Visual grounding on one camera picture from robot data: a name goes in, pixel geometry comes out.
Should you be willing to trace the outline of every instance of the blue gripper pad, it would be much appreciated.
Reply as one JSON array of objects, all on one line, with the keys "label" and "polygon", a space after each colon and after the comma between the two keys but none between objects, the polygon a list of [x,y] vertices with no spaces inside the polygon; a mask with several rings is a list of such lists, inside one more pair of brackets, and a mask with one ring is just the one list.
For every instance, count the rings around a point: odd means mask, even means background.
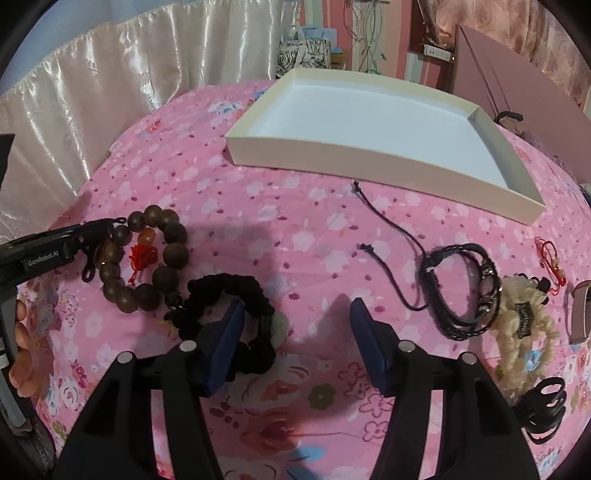
[{"label": "blue gripper pad", "polygon": [[389,390],[388,370],[400,339],[390,325],[376,322],[371,317],[360,298],[351,302],[349,321],[369,379],[386,396]]},{"label": "blue gripper pad", "polygon": [[244,330],[244,303],[234,300],[223,319],[208,323],[197,337],[197,345],[207,357],[204,390],[213,395],[226,381],[226,375]]}]

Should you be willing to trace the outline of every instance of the beige scrunchie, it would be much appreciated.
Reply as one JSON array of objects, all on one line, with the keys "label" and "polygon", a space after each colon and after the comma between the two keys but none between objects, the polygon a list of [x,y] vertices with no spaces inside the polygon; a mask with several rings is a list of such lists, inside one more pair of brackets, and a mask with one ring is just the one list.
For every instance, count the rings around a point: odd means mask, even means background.
[{"label": "beige scrunchie", "polygon": [[[496,369],[499,390],[513,404],[538,380],[545,378],[544,369],[553,359],[553,340],[560,337],[554,320],[546,315],[542,302],[546,294],[537,290],[536,282],[522,276],[506,277],[502,280],[501,305],[499,316],[491,327],[491,334],[496,337],[501,360]],[[531,321],[531,335],[520,339],[517,335],[519,315],[515,305],[529,302],[534,318]],[[525,364],[535,340],[545,335],[546,342],[540,356],[540,363],[535,370],[528,372]]]}]

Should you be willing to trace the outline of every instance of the white satin curtain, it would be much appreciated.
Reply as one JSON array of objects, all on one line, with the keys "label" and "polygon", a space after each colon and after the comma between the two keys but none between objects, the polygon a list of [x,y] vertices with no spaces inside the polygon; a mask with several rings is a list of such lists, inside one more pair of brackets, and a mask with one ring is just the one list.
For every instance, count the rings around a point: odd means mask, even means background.
[{"label": "white satin curtain", "polygon": [[49,54],[0,97],[15,133],[0,192],[0,242],[47,229],[76,200],[114,140],[202,85],[275,78],[298,2],[175,3],[106,23]]}]

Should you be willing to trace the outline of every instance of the red string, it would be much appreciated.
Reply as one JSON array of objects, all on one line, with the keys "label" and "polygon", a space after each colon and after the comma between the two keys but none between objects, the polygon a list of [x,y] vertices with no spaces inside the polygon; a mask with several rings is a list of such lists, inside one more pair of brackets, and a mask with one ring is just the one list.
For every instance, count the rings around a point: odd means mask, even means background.
[{"label": "red string", "polygon": [[131,275],[129,283],[135,286],[135,280],[138,278],[139,272],[158,261],[158,250],[151,245],[137,244],[131,247],[129,258],[131,259],[131,268],[134,269],[134,274]]},{"label": "red string", "polygon": [[566,285],[566,275],[564,275],[564,271],[560,268],[556,246],[551,241],[544,240],[539,236],[535,237],[534,242],[535,250],[540,259],[540,265],[548,271],[552,281],[556,285],[550,289],[550,293],[552,295],[558,295],[560,287]]}]

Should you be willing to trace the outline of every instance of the black label on scrunchie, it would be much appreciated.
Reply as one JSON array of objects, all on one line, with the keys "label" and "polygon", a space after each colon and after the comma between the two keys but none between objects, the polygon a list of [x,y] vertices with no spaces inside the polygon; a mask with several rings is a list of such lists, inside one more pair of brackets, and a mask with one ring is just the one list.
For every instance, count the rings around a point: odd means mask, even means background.
[{"label": "black label on scrunchie", "polygon": [[525,303],[516,303],[515,311],[519,316],[519,328],[517,329],[517,338],[529,337],[531,335],[531,321],[534,319],[534,312],[528,301]]}]

